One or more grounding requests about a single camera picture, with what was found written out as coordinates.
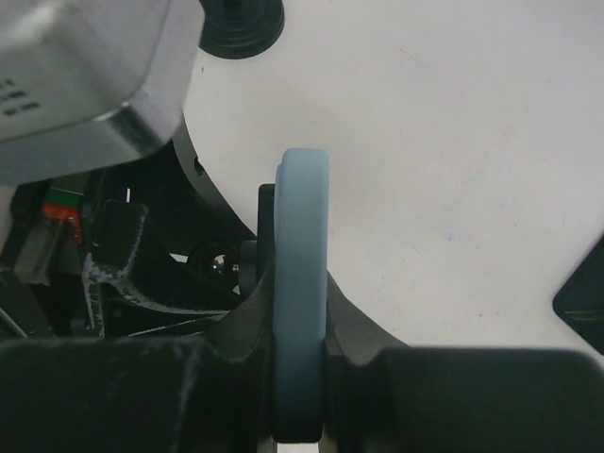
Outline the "black round-base phone stand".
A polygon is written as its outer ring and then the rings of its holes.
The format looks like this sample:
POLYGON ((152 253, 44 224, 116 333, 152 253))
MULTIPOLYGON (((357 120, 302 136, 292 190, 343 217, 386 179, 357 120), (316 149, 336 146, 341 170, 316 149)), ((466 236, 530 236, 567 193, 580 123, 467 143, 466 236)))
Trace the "black round-base phone stand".
POLYGON ((285 26, 281 0, 201 0, 205 13, 199 48, 220 59, 249 59, 279 39, 285 26))
POLYGON ((199 245, 187 258, 187 265, 210 282, 248 298, 275 257, 275 185, 262 184, 258 192, 258 231, 255 240, 232 243, 210 242, 199 245))

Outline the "black phone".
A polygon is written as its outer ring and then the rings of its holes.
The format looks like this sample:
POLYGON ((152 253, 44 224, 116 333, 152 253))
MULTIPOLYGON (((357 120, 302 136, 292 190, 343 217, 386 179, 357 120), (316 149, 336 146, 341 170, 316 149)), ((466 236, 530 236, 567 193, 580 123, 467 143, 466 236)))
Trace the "black phone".
POLYGON ((587 254, 553 298, 556 315, 603 354, 603 239, 587 254))

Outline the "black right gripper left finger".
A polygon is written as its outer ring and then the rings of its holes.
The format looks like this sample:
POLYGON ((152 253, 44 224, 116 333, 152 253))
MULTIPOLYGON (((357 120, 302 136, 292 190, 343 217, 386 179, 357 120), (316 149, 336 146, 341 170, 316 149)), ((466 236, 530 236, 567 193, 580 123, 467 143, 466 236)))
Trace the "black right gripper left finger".
POLYGON ((273 452, 274 274, 201 336, 1 344, 5 452, 273 452))

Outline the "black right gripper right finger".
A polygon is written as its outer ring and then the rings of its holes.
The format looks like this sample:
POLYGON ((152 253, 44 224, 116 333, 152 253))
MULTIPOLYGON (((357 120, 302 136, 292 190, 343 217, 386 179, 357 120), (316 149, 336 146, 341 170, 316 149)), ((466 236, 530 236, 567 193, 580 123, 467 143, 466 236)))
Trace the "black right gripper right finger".
POLYGON ((324 452, 599 452, 603 371, 570 350, 418 347, 327 287, 324 452))

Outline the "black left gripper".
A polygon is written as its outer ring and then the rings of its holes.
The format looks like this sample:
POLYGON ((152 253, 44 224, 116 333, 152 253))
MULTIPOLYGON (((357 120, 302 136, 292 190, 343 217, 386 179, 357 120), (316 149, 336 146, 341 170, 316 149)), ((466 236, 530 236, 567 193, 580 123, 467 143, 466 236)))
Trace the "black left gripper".
POLYGON ((241 302, 187 265, 255 240, 190 139, 150 158, 18 187, 1 250, 3 339, 198 336, 241 302))

